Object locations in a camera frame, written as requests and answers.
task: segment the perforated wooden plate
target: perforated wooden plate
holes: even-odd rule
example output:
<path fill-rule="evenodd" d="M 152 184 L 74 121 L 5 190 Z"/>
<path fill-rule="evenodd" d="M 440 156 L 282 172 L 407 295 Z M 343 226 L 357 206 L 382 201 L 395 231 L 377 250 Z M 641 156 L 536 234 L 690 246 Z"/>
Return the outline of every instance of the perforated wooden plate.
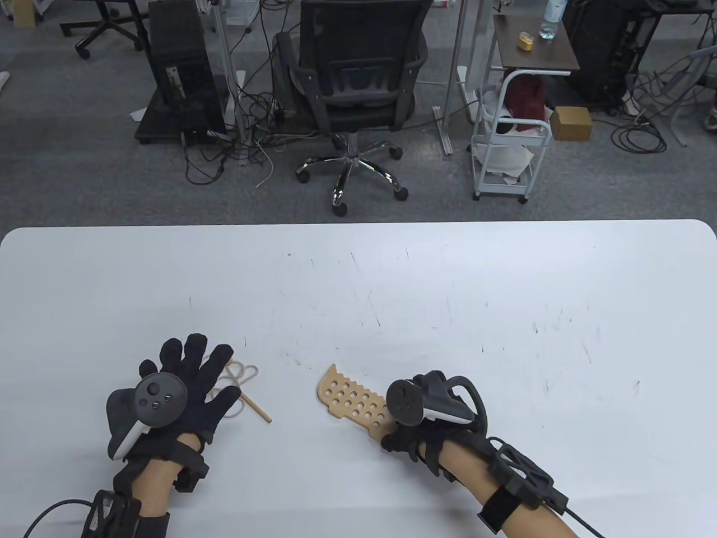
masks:
<path fill-rule="evenodd" d="M 373 439 L 381 440 L 396 428 L 384 397 L 339 374 L 335 364 L 319 383 L 317 393 L 329 413 L 337 418 L 347 417 L 363 426 Z"/>

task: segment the red cloth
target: red cloth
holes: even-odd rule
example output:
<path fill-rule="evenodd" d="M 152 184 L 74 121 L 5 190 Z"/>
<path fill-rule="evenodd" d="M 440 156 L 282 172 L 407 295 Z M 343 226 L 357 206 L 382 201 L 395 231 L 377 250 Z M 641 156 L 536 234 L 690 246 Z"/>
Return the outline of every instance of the red cloth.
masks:
<path fill-rule="evenodd" d="M 506 71 L 507 77 L 512 71 Z M 505 92 L 505 106 L 514 118 L 545 121 L 545 85 L 540 77 L 519 75 L 511 80 Z M 519 125 L 519 131 L 532 126 Z"/>

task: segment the plastic bottle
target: plastic bottle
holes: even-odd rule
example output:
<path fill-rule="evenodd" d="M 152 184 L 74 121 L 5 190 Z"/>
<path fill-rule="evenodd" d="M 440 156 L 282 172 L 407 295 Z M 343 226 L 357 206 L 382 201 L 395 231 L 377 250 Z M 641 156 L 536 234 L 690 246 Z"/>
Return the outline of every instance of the plastic bottle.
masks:
<path fill-rule="evenodd" d="M 540 26 L 540 37 L 548 41 L 555 39 L 567 4 L 568 0 L 548 0 L 545 15 L 543 15 L 543 24 Z"/>

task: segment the white table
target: white table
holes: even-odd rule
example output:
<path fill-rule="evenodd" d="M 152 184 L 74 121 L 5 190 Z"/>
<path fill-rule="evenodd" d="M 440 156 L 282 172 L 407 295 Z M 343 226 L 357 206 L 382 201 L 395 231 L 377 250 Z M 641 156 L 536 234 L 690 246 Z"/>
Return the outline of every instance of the white table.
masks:
<path fill-rule="evenodd" d="M 609 538 L 715 536 L 716 275 L 695 221 L 16 230 L 0 247 L 0 536 L 110 487 L 106 397 L 192 331 L 260 366 L 245 389 L 274 423 L 220 425 L 173 538 L 491 536 L 460 486 L 326 412 L 334 362 L 379 392 L 468 376 L 489 432 Z M 75 538 L 85 513 L 33 538 Z"/>

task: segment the black office chair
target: black office chair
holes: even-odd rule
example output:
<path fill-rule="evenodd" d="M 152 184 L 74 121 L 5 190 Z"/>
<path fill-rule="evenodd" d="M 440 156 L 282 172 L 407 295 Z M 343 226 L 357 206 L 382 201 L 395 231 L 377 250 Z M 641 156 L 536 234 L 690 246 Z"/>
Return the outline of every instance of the black office chair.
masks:
<path fill-rule="evenodd" d="M 61 22 L 60 29 L 62 35 L 70 37 L 72 30 L 79 28 L 93 28 L 89 34 L 84 36 L 80 41 L 75 44 L 75 50 L 80 55 L 80 58 L 87 60 L 90 57 L 90 51 L 87 47 L 90 43 L 95 41 L 100 34 L 103 34 L 105 30 L 113 29 L 122 34 L 127 39 L 130 39 L 134 43 L 135 50 L 140 52 L 144 50 L 142 39 L 138 35 L 134 35 L 128 32 L 120 24 L 126 24 L 133 22 L 138 28 L 138 34 L 141 34 L 139 28 L 142 26 L 142 19 L 148 17 L 147 13 L 140 13 L 137 3 L 134 0 L 113 0 L 114 2 L 127 4 L 130 8 L 130 16 L 120 17 L 120 12 L 117 9 L 107 9 L 104 1 L 94 0 L 97 4 L 97 9 L 100 10 L 100 16 L 102 17 L 97 21 L 79 21 L 79 22 Z"/>
<path fill-rule="evenodd" d="M 308 159 L 296 170 L 300 183 L 308 168 L 340 161 L 343 171 L 333 190 L 333 212 L 348 208 L 341 200 L 355 166 L 385 178 L 394 196 L 404 201 L 408 190 L 396 177 L 364 156 L 388 147 L 398 160 L 403 151 L 381 141 L 359 151 L 358 133 L 388 127 L 398 131 L 416 107 L 413 88 L 428 49 L 421 26 L 432 0 L 303 0 L 299 55 L 288 32 L 275 37 L 273 71 L 280 106 L 310 128 L 332 136 L 340 156 Z"/>

